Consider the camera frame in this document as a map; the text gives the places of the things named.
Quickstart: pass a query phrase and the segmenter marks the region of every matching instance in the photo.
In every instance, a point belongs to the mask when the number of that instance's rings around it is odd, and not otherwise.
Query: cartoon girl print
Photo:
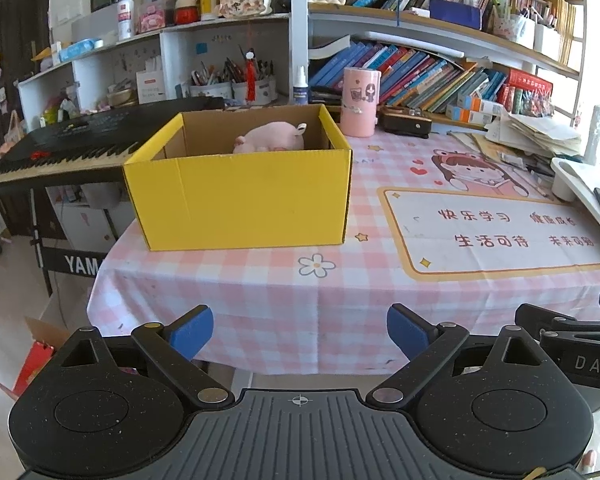
[[[475,153],[434,150],[433,163],[456,189],[487,196],[529,196],[501,167]]]

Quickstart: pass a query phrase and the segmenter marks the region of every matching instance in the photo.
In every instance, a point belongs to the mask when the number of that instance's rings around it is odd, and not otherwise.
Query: plush toy
[[[234,153],[304,150],[302,134],[305,130],[304,123],[297,128],[283,121],[267,123],[235,139]]]

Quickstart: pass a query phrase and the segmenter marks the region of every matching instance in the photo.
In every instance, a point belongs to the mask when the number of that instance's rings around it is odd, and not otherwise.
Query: blue box
[[[476,30],[482,28],[482,14],[477,7],[446,0],[430,0],[429,12],[431,17],[436,20],[443,20],[444,22],[455,23]]]

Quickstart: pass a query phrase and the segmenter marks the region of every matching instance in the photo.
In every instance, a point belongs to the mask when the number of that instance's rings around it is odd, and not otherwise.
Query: pink cylindrical container
[[[366,68],[344,69],[340,129],[349,137],[371,137],[376,130],[380,72]]]

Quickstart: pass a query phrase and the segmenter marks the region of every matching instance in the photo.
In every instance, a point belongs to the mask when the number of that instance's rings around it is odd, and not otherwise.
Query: white bottle
[[[118,40],[128,40],[135,34],[134,1],[120,0],[118,2]]]

